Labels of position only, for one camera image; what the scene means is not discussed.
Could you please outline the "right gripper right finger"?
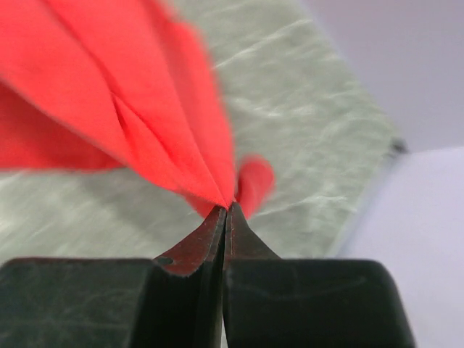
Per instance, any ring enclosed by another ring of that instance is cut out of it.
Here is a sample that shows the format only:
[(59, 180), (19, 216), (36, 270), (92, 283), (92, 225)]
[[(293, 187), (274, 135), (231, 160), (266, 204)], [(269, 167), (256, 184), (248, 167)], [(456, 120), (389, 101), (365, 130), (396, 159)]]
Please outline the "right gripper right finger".
[(232, 204), (223, 317), (230, 347), (414, 347), (397, 285), (374, 260), (283, 259)]

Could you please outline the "red t-shirt garment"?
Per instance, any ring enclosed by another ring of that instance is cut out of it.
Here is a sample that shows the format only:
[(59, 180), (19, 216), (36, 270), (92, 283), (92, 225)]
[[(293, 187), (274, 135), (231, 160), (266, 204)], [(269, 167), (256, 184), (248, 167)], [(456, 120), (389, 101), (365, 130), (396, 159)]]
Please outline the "red t-shirt garment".
[(165, 1), (1, 3), (1, 168), (129, 167), (201, 215), (271, 192), (236, 165), (212, 63)]

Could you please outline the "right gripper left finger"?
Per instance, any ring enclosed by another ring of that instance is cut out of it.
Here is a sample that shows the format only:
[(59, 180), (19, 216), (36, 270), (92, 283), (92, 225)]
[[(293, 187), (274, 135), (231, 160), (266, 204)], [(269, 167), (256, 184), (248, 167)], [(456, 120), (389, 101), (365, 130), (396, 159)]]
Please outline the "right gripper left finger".
[(219, 347), (226, 211), (153, 259), (1, 266), (3, 347)]

